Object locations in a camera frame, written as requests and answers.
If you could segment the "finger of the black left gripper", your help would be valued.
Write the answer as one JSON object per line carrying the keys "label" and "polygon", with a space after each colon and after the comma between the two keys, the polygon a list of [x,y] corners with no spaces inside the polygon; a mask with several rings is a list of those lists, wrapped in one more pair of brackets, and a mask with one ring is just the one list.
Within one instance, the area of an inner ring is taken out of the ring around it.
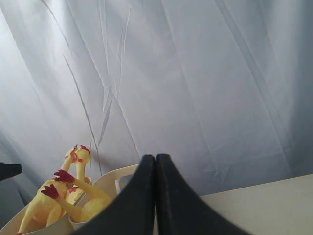
{"label": "finger of the black left gripper", "polygon": [[22,173],[21,164],[6,164],[0,162],[0,181],[12,178]]}

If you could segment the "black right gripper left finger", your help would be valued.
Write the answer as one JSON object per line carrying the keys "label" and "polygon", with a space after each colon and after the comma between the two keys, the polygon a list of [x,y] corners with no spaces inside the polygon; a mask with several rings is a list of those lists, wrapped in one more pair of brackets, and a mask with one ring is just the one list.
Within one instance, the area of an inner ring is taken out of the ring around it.
{"label": "black right gripper left finger", "polygon": [[144,155],[121,193],[78,235],[151,235],[155,218],[155,158]]}

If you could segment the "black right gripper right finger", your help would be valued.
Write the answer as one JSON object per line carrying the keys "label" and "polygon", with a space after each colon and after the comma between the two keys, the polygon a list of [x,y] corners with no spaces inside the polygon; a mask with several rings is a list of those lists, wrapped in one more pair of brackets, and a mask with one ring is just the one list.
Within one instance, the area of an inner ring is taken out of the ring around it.
{"label": "black right gripper right finger", "polygon": [[160,235],[243,235],[245,231],[209,207],[187,184],[170,155],[156,157],[156,211]]}

